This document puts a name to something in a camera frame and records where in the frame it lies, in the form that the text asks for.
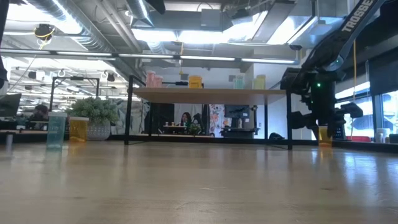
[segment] woman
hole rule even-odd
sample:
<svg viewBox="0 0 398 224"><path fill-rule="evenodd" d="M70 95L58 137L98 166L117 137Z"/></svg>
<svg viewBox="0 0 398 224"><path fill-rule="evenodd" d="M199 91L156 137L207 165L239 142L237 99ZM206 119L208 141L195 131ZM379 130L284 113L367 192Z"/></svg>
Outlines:
<svg viewBox="0 0 398 224"><path fill-rule="evenodd" d="M185 123L185 125L186 125L187 127L189 127L189 126L191 125L191 122L192 122L191 115L190 115L188 112L183 113L182 116L181 116L181 123L180 123L180 125L183 126L184 123Z"/></svg>

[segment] ceiling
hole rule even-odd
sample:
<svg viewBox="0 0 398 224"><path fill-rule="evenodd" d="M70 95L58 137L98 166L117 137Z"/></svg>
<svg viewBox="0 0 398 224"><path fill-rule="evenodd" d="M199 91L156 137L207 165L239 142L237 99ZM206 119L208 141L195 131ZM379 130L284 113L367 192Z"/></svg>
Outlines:
<svg viewBox="0 0 398 224"><path fill-rule="evenodd" d="M25 0L28 2L34 2L37 0ZM84 17L93 24L93 29L98 31L101 37L104 38L106 44L109 45L110 49L115 52L121 53L133 53L137 52L137 49L141 49L144 53L151 53L146 41L135 40L126 41L122 38L120 34L122 26L131 26L131 17L127 12L126 0L109 0L111 2L112 8L117 11L117 16L112 15L110 19L114 21L114 24L109 20L106 13L110 12L109 8L107 12L104 12L97 5L97 0L72 0L79 10L81 17ZM164 25L170 24L172 18L172 13L175 12L176 15L179 12L187 14L198 14L202 9L216 9L227 13L233 11L237 7L241 6L253 6L261 1L249 1L249 0L209 0L207 3L201 3L200 1L192 0L165 0L166 13L161 17L164 21ZM353 0L319 0L320 4L317 9L319 15L321 15L321 22L317 22L308 30L306 30L301 36L297 38L293 44L300 44L304 46L304 49L311 49L320 39L322 39L327 33L333 30L335 27L339 26L342 22L342 17L347 15L350 10L350 5L353 4ZM267 5L265 8L271 12L272 8ZM282 17L280 21L280 26L275 31L272 31L273 36L270 35L270 42L277 42L279 39L284 39L288 41L289 38L293 36L306 22L308 22L312 15L313 6L309 0L298 0L294 7L289 11L287 17ZM150 15L154 15L156 12L151 11ZM179 18L177 20L179 23L184 24L184 19ZM45 50L71 50L71 51L87 51L87 48L81 44L82 38L81 34L72 32L74 30L67 30L63 24L54 22L54 19L49 14L44 14L40 10L36 9L32 5L17 6L11 5L6 23L6 35L3 38L2 48L19 48L19 49L38 49L41 45L35 35L33 35L33 30L39 24L53 24L58 29L54 33L51 42L44 46ZM245 34L248 30L245 28L236 29L235 34L239 35L241 33ZM184 55L197 55L197 56L214 56L214 57L251 57L251 58L277 58L277 59L299 59L305 58L306 51L303 50L301 54L290 49L288 45L272 44L269 45L267 42L251 41L242 42L235 41L229 43L217 43L217 44L181 44L181 42L163 42L162 43L168 54L180 54ZM100 85L104 86L101 89L100 95L103 96L126 96L126 78L127 75L125 71L115 67L113 62L100 61L95 58L84 58L84 60L76 60L75 58L70 59L59 59L59 58L36 58L32 62L31 58L21 58L16 55L6 55L6 60L8 61L9 67L12 68L11 73L11 83L12 85L18 82L12 90L15 92L24 93L49 93L49 86L33 86L33 90L25 90L24 85L26 84L51 84L51 75L58 74L61 70L66 71L65 76L79 75L86 78L100 78ZM180 61L172 60L143 60L138 63L135 60L124 60L130 68L134 70L145 70L152 69L157 70L165 75L174 75L171 80L178 78L178 72L181 70L184 73L201 75L199 73L207 74L209 79L207 86L227 86L229 83L225 84L226 76L233 74L240 74L247 72L248 68L252 63L237 63L237 62L214 62L214 61L201 61L201 60L186 60L182 63ZM29 67L29 71L39 71L39 73L44 73L45 77L43 80L33 80L26 77L26 68ZM261 71L259 73L271 73L272 82L277 82L280 80L283 72L287 67L286 65L267 65L260 66ZM115 81L108 82L106 80L106 73L114 73ZM214 78L216 74L223 74L224 78ZM69 85L80 85L80 86L90 86L93 85L89 81L76 82L68 81ZM115 88L109 89L106 86L114 86ZM95 93L94 88L80 88L79 94L92 95ZM56 93L72 95L77 93L71 93L68 91L67 87L58 87L55 90ZM43 100L48 100L47 95L42 95L40 98Z"/></svg>

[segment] potted plant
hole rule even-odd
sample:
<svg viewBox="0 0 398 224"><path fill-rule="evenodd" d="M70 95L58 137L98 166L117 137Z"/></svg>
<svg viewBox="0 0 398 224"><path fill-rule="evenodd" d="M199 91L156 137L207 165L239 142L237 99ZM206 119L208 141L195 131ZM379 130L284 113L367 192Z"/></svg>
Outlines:
<svg viewBox="0 0 398 224"><path fill-rule="evenodd" d="M111 122L118 120L116 105L109 100L100 98L85 98L77 100L72 108L67 110L70 116L89 118L87 127L87 139L91 141L102 141L109 138L111 134Z"/></svg>

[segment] black metal frame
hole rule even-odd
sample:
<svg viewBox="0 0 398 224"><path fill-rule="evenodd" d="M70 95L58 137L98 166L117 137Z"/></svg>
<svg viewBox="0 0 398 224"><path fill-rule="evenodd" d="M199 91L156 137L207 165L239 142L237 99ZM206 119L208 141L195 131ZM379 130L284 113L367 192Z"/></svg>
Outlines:
<svg viewBox="0 0 398 224"><path fill-rule="evenodd" d="M51 96L50 96L50 108L49 111L52 111L52 103L54 100L54 90L55 88L58 86L55 86L55 81L56 80L62 80L61 82L63 82L66 79L69 80L78 80L78 81L82 81L82 80L96 80L97 81L97 87L96 87L96 94L95 97L98 97L100 94L100 79L99 78L85 78L85 77L52 77L52 84L51 84Z"/></svg>
<svg viewBox="0 0 398 224"><path fill-rule="evenodd" d="M134 75L129 77L128 85L128 99L127 99L127 111L126 111L126 127L123 136L124 144L129 145L129 141L177 141L177 142L208 142L208 143L245 143L245 144L276 144L276 145L286 145L288 150L293 149L294 142L306 142L310 145L316 145L316 141L294 141L292 139L292 127L290 125L289 119L292 113L292 95L290 92L286 93L286 108L287 108L287 139L286 140L270 140L268 139L268 107L267 103L264 102L264 139L225 139L225 138L186 138L186 137L164 137L158 135L152 135L152 103L149 103L149 130L148 136L130 136L130 122L131 122L131 105L132 105L132 94L133 94L133 83Z"/></svg>

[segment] window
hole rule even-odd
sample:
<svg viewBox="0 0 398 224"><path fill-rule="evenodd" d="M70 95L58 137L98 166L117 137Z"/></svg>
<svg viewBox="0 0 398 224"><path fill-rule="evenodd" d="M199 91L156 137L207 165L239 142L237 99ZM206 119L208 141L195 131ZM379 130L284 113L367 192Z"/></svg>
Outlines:
<svg viewBox="0 0 398 224"><path fill-rule="evenodd" d="M335 106L339 108L341 105L351 103L352 100L337 103ZM355 99L355 103L363 110L363 117L351 119L349 114L344 115L346 121L345 133L346 136L367 136L374 137L373 131L373 106L372 98L370 96Z"/></svg>
<svg viewBox="0 0 398 224"><path fill-rule="evenodd" d="M383 128L390 129L391 134L398 134L398 91L385 93L382 96Z"/></svg>

